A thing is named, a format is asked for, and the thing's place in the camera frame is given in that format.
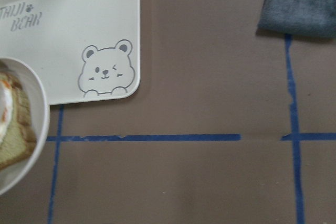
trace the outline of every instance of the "bear illustration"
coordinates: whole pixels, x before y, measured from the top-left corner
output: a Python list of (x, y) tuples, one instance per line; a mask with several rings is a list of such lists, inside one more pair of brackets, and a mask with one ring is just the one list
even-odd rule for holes
[(131, 51), (132, 44), (126, 39), (117, 42), (115, 47), (98, 49), (91, 45), (85, 48), (82, 53), (84, 65), (78, 78), (84, 97), (88, 93), (112, 94), (117, 89), (127, 93), (135, 77), (129, 57)]

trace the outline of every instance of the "blue tape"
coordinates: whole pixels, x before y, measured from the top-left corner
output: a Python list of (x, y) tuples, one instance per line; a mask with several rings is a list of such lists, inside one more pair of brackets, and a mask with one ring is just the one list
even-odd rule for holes
[(58, 161), (59, 161), (59, 150), (61, 144), (61, 135), (62, 135), (62, 125), (63, 125), (63, 111), (64, 105), (61, 105), (58, 113), (58, 125), (57, 125), (57, 136), (55, 138), (56, 147), (55, 147), (55, 157), (54, 157), (54, 168), (53, 168), (53, 178), (51, 180), (51, 190), (50, 190), (50, 199), (49, 199), (49, 210), (48, 210), (48, 224), (52, 224), (52, 218), (54, 214), (54, 200), (56, 192), (56, 181), (58, 173)]
[[(292, 140), (291, 134), (283, 136), (282, 141)], [(301, 141), (336, 141), (336, 133), (301, 133)]]
[(240, 134), (186, 134), (186, 135), (129, 135), (129, 136), (50, 136), (47, 141), (54, 142), (113, 142), (113, 141), (238, 141)]
[(304, 205), (303, 205), (303, 191), (301, 182), (301, 149), (300, 149), (300, 127), (297, 107), (296, 85), (293, 75), (293, 70), (290, 61), (289, 49), (292, 43), (292, 36), (285, 34), (285, 48), (286, 48), (286, 65), (287, 65), (287, 80), (288, 91), (292, 97), (292, 104), (290, 105), (290, 121), (291, 121), (291, 140), (293, 151), (293, 166), (294, 166), (294, 180), (295, 180), (295, 194), (296, 194), (296, 212), (297, 224), (305, 224), (304, 222)]

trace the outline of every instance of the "green sponge cake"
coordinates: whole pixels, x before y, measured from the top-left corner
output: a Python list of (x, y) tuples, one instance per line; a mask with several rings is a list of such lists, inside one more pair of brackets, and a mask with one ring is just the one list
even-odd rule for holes
[(20, 81), (0, 73), (0, 169), (28, 158), (36, 135), (30, 119), (29, 99)]

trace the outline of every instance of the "gray towel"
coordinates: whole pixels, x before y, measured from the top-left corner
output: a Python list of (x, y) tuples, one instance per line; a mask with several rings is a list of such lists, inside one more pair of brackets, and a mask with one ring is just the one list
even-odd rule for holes
[(265, 0), (259, 28), (312, 37), (336, 37), (336, 0)]

